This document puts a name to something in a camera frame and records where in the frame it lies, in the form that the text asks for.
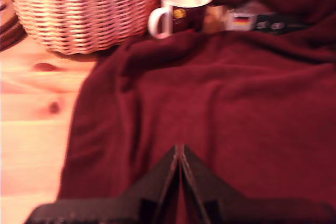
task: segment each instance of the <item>flag sticker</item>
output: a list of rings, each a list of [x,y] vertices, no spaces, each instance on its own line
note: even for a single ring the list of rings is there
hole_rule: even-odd
[[[238,26],[245,26],[245,25],[249,25],[250,23],[250,18],[249,17],[235,17],[233,24],[234,25],[238,25]]]

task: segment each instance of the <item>mug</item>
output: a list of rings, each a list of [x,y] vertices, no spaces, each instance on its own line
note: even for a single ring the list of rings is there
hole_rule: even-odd
[[[188,29],[202,30],[206,5],[212,0],[161,0],[162,7],[155,9],[148,20],[149,33],[163,39],[173,33]],[[162,33],[158,32],[162,19]]]

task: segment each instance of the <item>wood grain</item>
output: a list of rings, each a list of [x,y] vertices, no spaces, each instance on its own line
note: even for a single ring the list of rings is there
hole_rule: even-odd
[[[72,110],[97,55],[46,51],[27,37],[1,52],[1,223],[55,200]]]

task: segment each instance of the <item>red blanket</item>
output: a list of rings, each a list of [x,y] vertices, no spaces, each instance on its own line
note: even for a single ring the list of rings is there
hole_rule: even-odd
[[[313,25],[133,38],[103,58],[77,101],[59,198],[119,195],[185,143],[247,196],[336,208],[336,0],[265,1]]]

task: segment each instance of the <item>wicker basket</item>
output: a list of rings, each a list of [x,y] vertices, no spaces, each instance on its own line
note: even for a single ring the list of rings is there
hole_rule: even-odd
[[[146,32],[157,0],[14,0],[27,33],[51,51],[89,54]]]

